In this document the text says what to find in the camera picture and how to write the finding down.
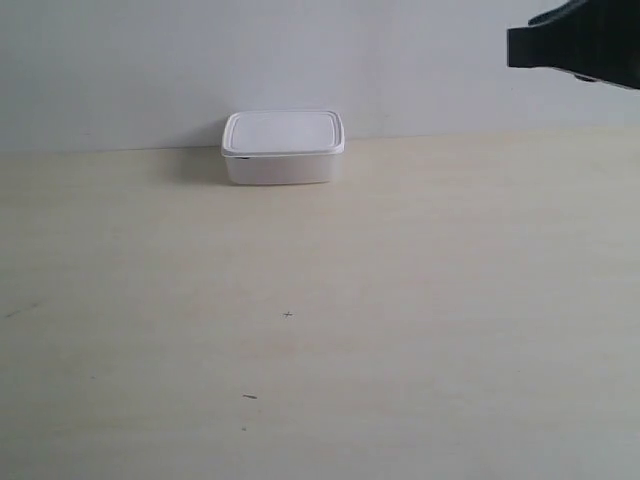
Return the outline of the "white lidded plastic container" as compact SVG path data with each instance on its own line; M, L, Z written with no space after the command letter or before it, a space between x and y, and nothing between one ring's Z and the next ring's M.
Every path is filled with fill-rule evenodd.
M221 140L230 181L245 186L331 182L344 150L342 119L330 110L237 112Z

